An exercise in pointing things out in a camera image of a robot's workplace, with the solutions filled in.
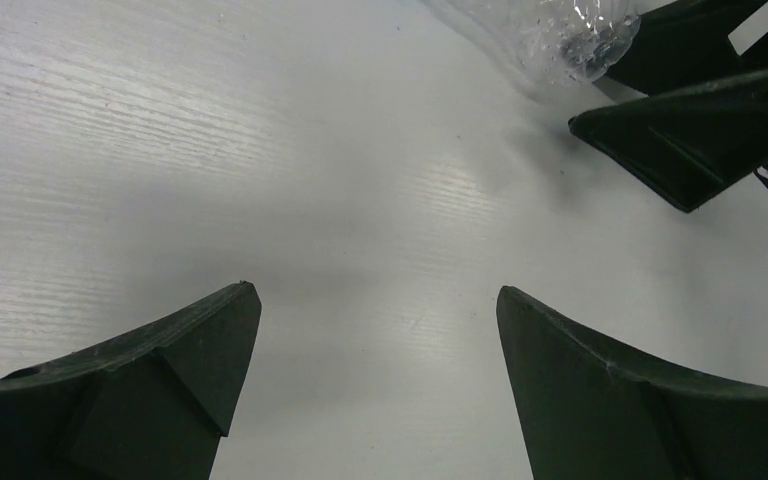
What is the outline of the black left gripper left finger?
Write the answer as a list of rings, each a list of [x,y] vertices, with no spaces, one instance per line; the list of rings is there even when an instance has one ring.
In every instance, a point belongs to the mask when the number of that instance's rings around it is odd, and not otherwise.
[[[0,479],[206,479],[262,304],[249,282],[0,379]]]

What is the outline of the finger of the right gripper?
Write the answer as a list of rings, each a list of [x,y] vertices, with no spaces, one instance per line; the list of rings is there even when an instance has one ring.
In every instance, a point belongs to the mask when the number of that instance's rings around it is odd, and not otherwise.
[[[586,111],[569,129],[688,213],[768,168],[768,69]]]
[[[640,17],[627,53],[606,77],[646,95],[768,68],[768,32],[738,53],[733,32],[760,0],[674,1]]]

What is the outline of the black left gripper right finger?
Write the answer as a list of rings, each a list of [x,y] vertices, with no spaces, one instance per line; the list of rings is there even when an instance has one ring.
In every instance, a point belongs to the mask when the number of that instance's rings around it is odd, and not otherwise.
[[[768,387],[646,353],[512,287],[504,360],[537,479],[768,479]]]

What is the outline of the clear bottle blue white label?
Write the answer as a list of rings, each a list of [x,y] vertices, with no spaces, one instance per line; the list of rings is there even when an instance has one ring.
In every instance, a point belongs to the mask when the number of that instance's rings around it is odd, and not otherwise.
[[[626,0],[427,1],[523,87],[591,83],[630,50],[638,4]]]

